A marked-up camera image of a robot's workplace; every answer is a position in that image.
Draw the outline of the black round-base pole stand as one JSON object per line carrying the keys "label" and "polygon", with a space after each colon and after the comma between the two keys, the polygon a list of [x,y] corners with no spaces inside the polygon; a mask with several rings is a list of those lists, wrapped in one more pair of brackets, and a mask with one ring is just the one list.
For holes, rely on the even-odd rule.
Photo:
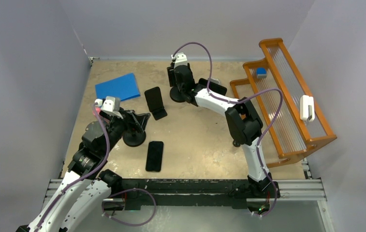
{"label": "black round-base pole stand", "polygon": [[190,100],[187,100],[186,96],[184,96],[179,90],[178,87],[172,87],[169,93],[171,100],[177,103],[187,102],[190,103]]}

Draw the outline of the black phone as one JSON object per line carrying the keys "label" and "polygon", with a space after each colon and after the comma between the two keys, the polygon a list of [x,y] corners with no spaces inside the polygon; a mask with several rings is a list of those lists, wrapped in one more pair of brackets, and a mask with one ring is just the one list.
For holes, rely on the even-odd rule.
{"label": "black phone", "polygon": [[[200,78],[199,82],[200,85],[203,85],[206,87],[208,80],[204,78]],[[213,79],[211,79],[209,83],[209,89],[217,94],[225,96],[227,93],[227,88],[224,86],[221,86],[219,83],[216,83]]]}
{"label": "black phone", "polygon": [[147,172],[160,172],[163,156],[163,141],[151,141],[148,144],[145,170]]}
{"label": "black phone", "polygon": [[150,112],[155,112],[157,110],[163,109],[164,104],[161,95],[161,89],[159,87],[153,87],[144,92],[147,106]]}

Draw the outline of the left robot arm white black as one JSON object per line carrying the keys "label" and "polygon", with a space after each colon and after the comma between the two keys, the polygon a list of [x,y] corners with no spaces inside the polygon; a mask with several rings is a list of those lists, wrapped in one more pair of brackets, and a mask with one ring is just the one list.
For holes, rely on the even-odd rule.
{"label": "left robot arm white black", "polygon": [[120,108],[110,115],[92,109],[96,121],[87,125],[59,187],[39,215],[19,226],[18,232],[74,232],[103,199],[121,194],[122,178],[103,167],[120,139],[133,135],[135,146],[143,143],[150,114]]}

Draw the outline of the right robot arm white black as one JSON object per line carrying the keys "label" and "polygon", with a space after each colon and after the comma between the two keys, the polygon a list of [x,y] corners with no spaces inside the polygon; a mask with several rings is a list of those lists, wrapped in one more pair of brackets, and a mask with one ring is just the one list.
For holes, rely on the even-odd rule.
{"label": "right robot arm white black", "polygon": [[256,197],[279,196],[279,190],[260,149],[263,122],[251,101],[241,102],[196,83],[189,65],[171,64],[167,68],[171,86],[170,97],[175,102],[187,102],[209,109],[226,118],[233,144],[243,149],[248,167],[247,192]]}

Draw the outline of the black folding phone stand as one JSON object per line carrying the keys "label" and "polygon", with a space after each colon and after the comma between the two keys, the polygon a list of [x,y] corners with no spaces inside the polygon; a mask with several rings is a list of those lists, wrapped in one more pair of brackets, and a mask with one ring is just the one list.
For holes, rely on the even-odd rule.
{"label": "black folding phone stand", "polygon": [[155,120],[160,120],[167,116],[167,112],[164,107],[158,108],[151,112]]}

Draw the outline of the black round-base stand left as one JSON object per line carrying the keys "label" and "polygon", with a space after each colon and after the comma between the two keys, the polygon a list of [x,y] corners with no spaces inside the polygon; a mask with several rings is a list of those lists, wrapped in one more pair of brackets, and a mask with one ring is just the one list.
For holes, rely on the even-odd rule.
{"label": "black round-base stand left", "polygon": [[146,132],[125,131],[122,135],[123,142],[129,147],[140,146],[146,139]]}

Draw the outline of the black phone on folding stand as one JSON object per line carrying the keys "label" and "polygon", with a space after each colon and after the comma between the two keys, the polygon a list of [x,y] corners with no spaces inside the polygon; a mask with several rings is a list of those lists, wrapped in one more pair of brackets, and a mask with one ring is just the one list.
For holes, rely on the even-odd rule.
{"label": "black phone on folding stand", "polygon": [[161,89],[159,87],[153,87],[144,92],[147,106],[150,112],[155,112],[157,110],[163,109],[164,104],[161,95]]}

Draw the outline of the black phone on silver stand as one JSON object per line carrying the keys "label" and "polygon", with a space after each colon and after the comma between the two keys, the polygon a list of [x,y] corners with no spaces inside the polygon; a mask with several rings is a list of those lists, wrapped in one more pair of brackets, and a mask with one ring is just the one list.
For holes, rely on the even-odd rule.
{"label": "black phone on silver stand", "polygon": [[[200,78],[199,82],[200,85],[203,85],[206,87],[208,80],[204,78]],[[213,79],[211,79],[209,83],[209,89],[217,94],[225,96],[227,93],[227,88],[224,86],[221,86],[219,83],[216,83]]]}

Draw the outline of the silver phone stand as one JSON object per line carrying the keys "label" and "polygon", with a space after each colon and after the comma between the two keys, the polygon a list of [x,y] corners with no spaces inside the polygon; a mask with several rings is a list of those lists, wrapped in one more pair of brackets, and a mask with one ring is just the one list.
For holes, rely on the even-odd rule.
{"label": "silver phone stand", "polygon": [[215,78],[209,78],[208,81],[210,82],[210,85],[211,85],[211,83],[214,83],[216,85],[220,85],[221,84],[221,81],[219,79],[215,79]]}

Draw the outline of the pink cup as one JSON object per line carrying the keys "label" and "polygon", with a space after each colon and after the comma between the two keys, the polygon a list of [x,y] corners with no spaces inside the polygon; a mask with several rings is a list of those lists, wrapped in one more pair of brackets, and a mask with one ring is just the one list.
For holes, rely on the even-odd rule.
{"label": "pink cup", "polygon": [[97,107],[97,106],[93,107],[93,115],[95,117],[100,117],[100,108],[99,107]]}

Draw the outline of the blue small block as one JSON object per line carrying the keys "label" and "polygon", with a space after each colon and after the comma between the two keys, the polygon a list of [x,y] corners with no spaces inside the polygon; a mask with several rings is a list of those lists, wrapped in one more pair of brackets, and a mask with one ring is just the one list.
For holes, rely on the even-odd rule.
{"label": "blue small block", "polygon": [[256,69],[256,77],[257,79],[265,79],[267,77],[267,71],[263,67],[258,67]]}

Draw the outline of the orange wooden rack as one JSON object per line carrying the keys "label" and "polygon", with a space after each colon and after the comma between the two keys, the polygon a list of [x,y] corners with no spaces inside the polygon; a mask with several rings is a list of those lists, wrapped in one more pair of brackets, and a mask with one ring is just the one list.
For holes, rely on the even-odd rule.
{"label": "orange wooden rack", "polygon": [[[256,98],[267,124],[274,120],[269,130],[278,154],[278,161],[269,163],[269,168],[297,163],[334,141],[337,136],[331,129],[320,106],[314,102],[315,119],[304,122],[300,119],[300,98],[313,96],[281,38],[264,39],[259,42],[264,58],[243,64],[247,75],[244,79],[230,82],[236,98],[243,98],[238,87],[247,86],[254,93],[277,87],[283,93],[283,104],[279,115],[274,119],[280,96],[275,91]],[[265,79],[257,79],[256,69],[263,67],[267,71]]]}

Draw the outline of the white clip on rack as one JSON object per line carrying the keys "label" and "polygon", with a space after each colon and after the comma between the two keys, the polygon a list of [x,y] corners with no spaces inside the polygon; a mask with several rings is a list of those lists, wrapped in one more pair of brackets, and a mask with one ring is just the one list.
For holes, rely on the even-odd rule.
{"label": "white clip on rack", "polygon": [[315,119],[314,98],[312,96],[301,96],[299,112],[300,119],[304,122],[312,122]]}

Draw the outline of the black base frame rail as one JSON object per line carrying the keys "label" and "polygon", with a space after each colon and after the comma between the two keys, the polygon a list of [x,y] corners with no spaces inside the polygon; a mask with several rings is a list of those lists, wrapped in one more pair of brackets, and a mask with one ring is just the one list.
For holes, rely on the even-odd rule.
{"label": "black base frame rail", "polygon": [[[45,198],[48,203],[62,180],[51,180]],[[102,202],[125,204],[126,210],[141,206],[223,206],[266,212],[280,201],[325,200],[321,180],[275,181],[279,196],[255,195],[246,191],[245,179],[136,179],[122,178],[121,190],[112,192]]]}

